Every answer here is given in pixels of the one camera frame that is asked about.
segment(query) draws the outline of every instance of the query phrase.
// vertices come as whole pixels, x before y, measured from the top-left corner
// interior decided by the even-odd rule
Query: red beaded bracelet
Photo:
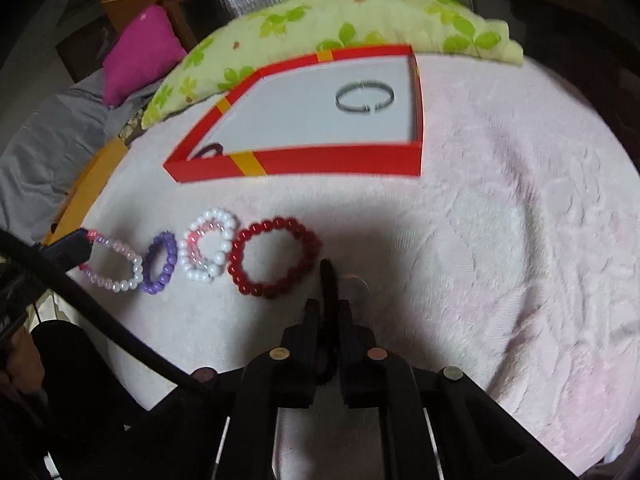
[[[302,241],[303,256],[296,266],[287,270],[284,278],[280,278],[274,283],[253,283],[242,269],[244,244],[252,237],[274,229],[286,229],[296,240]],[[284,219],[276,216],[273,220],[264,220],[259,224],[251,224],[248,229],[240,229],[238,238],[233,241],[233,249],[229,253],[228,271],[241,294],[264,296],[267,300],[272,300],[280,294],[289,292],[292,285],[299,282],[305,274],[314,268],[321,247],[322,242],[316,234],[313,231],[307,231],[295,218]]]

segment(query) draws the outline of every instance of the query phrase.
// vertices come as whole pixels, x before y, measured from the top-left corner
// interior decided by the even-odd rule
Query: pink and white beaded bracelet
[[[130,280],[118,281],[100,276],[86,263],[80,264],[78,268],[87,275],[91,283],[106,288],[111,292],[134,290],[139,283],[142,283],[142,280],[144,279],[142,276],[142,256],[137,254],[136,251],[132,250],[126,243],[121,242],[120,240],[110,240],[95,229],[89,229],[86,237],[89,238],[89,241],[91,242],[97,242],[112,249],[118,254],[122,254],[122,256],[131,262],[133,267],[133,277]]]
[[[228,253],[232,249],[231,240],[236,238],[238,221],[223,209],[212,208],[196,218],[189,230],[178,241],[178,263],[194,282],[210,283],[225,271]],[[209,231],[220,229],[222,242],[212,257],[205,258],[200,253],[198,241]]]

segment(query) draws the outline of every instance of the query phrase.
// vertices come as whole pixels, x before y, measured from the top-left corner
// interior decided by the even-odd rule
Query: pillow
[[[104,59],[102,102],[120,106],[136,90],[167,75],[186,55],[164,9],[147,7]]]
[[[164,80],[142,127],[231,90],[261,66],[313,51],[385,43],[523,62],[505,22],[484,20],[453,0],[286,0],[236,18],[197,45]]]

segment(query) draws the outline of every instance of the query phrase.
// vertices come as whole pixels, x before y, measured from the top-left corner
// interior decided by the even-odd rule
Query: silver bangle
[[[394,94],[394,90],[386,83],[382,81],[354,81],[353,83],[347,83],[346,85],[340,87],[338,91],[335,93],[335,105],[338,107],[338,110],[342,110],[343,112],[351,112],[357,114],[369,114],[371,113],[371,108],[369,105],[362,106],[349,106],[344,105],[340,102],[340,98],[345,94],[357,89],[357,88],[378,88],[380,90],[384,90],[389,94],[389,99],[384,102],[377,103],[374,106],[374,110],[376,112],[380,110],[384,110],[385,108],[391,106],[391,103],[395,100],[396,96]]]

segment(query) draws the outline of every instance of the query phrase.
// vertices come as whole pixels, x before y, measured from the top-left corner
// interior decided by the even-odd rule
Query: beaded bracelet
[[[97,242],[112,249],[114,252],[121,254],[131,262],[133,267],[133,278],[119,282],[117,280],[100,276],[94,272],[87,263],[80,264],[78,268],[87,275],[91,283],[106,288],[111,292],[125,292],[127,290],[134,290],[138,284],[142,282],[142,256],[133,251],[126,243],[121,242],[120,240],[110,240],[95,229],[89,229],[86,237],[90,242]]]
[[[236,237],[238,222],[234,216],[223,209],[213,208],[196,218],[189,230],[178,242],[178,263],[186,272],[187,278],[194,282],[210,283],[224,272],[226,254],[232,249],[231,240]],[[213,256],[204,258],[198,248],[198,241],[209,231],[220,229],[222,242]]]
[[[246,272],[242,269],[244,259],[244,244],[252,237],[260,233],[286,229],[296,240],[303,243],[303,256],[299,263],[287,270],[284,277],[274,283],[253,283],[249,280]],[[264,296],[267,300],[272,300],[280,294],[288,292],[291,286],[313,269],[316,258],[320,253],[322,242],[313,231],[306,228],[295,218],[284,219],[277,216],[273,220],[264,220],[261,223],[251,224],[248,229],[242,229],[238,233],[238,239],[233,242],[233,250],[229,254],[231,263],[228,266],[229,274],[238,286],[241,294],[252,294],[253,296]]]
[[[153,265],[158,251],[162,246],[166,247],[166,261],[162,268],[162,273],[158,276],[158,279],[153,281],[151,279],[151,265]],[[142,260],[142,290],[147,294],[157,294],[164,290],[164,286],[169,283],[171,275],[174,273],[174,266],[178,261],[178,246],[175,243],[175,237],[173,233],[164,231],[154,238],[154,241],[149,245],[149,250],[144,259]]]

